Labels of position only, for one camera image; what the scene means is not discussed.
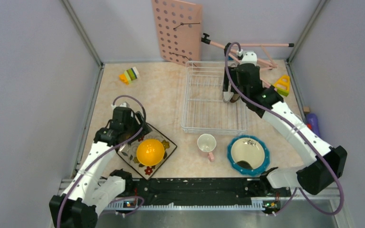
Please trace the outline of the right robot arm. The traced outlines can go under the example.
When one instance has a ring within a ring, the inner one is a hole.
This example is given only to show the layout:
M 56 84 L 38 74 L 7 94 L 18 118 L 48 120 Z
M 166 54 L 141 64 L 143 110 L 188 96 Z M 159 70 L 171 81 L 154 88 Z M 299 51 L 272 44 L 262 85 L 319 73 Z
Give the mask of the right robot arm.
M 259 183 L 264 195 L 272 196 L 283 187 L 301 188 L 309 194 L 317 195 L 332 183 L 343 192 L 339 178 L 347 159 L 345 148 L 333 147 L 305 126 L 273 86 L 263 86 L 260 68 L 253 63 L 235 67 L 225 65 L 225 78 L 248 109 L 287 137 L 287 142 L 304 163 L 303 167 L 268 172 L 266 179 Z

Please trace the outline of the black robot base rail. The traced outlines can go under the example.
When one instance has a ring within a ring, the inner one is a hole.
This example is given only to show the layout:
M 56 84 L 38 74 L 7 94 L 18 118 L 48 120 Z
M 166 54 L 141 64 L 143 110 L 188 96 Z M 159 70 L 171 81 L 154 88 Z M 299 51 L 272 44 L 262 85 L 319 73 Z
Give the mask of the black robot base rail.
M 125 200 L 115 209 L 132 210 L 280 210 L 280 199 L 290 197 L 288 188 L 274 189 L 265 178 L 140 178 L 115 170 L 110 176 L 126 181 Z

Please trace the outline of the orange yellow bowl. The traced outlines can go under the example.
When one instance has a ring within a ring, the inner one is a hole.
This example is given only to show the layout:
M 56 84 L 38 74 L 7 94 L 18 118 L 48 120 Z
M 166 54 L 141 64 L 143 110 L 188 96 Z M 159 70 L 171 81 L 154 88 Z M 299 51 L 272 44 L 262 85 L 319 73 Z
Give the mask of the orange yellow bowl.
M 157 139 L 144 140 L 136 150 L 138 161 L 145 166 L 154 166 L 161 162 L 165 154 L 163 144 Z

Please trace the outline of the square floral plate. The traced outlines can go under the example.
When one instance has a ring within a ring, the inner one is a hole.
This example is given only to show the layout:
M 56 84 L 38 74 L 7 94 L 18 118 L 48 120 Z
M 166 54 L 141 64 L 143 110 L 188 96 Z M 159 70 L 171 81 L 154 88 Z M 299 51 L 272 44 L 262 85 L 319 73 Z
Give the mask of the square floral plate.
M 118 156 L 138 175 L 146 180 L 161 168 L 177 145 L 151 124 L 151 131 L 118 149 Z

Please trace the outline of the dark red rimmed plate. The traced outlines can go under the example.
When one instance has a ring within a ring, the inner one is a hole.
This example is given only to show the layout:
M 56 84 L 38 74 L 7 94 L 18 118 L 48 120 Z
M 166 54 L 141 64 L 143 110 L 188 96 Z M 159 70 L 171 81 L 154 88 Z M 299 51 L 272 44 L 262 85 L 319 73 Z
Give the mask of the dark red rimmed plate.
M 239 94 L 233 94 L 233 96 L 230 99 L 230 102 L 231 103 L 235 103 L 235 102 L 237 102 L 239 100 L 240 100 L 240 95 Z

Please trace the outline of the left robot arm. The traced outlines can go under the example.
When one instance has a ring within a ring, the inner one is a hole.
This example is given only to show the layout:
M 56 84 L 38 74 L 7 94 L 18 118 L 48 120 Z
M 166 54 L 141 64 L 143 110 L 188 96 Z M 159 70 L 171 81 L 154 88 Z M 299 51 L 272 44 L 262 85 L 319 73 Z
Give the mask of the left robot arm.
M 94 228 L 116 196 L 133 192 L 133 183 L 123 176 L 110 176 L 103 184 L 98 181 L 120 147 L 147 133 L 144 108 L 140 112 L 134 112 L 126 104 L 113 108 L 112 119 L 96 132 L 90 152 L 72 182 L 49 202 L 56 228 Z

